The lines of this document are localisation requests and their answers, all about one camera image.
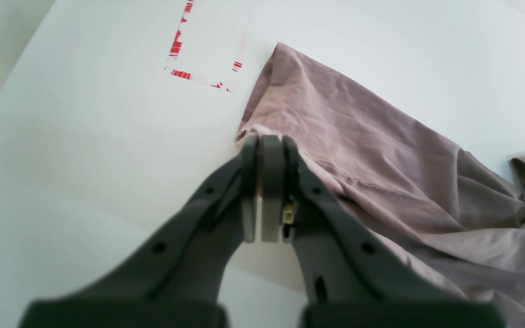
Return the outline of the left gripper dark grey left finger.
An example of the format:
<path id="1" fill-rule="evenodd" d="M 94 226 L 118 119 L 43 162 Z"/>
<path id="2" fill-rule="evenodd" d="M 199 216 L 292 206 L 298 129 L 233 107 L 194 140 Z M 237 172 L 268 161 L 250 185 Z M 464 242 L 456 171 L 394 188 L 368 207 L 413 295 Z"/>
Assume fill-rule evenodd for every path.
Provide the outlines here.
<path id="1" fill-rule="evenodd" d="M 256 234 L 257 136 L 123 263 L 68 296 L 32 303 L 22 328 L 226 328 L 217 304 L 235 250 Z"/>

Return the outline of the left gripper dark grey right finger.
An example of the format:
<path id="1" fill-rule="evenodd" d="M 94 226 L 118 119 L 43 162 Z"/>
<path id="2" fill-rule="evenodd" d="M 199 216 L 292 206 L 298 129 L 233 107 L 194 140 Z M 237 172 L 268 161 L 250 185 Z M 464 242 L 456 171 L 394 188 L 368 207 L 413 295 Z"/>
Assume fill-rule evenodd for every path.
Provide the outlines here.
<path id="1" fill-rule="evenodd" d="M 304 276 L 303 328 L 504 328 L 499 311 L 404 265 L 313 174 L 289 137 L 261 137 L 261 238 L 289 241 Z"/>

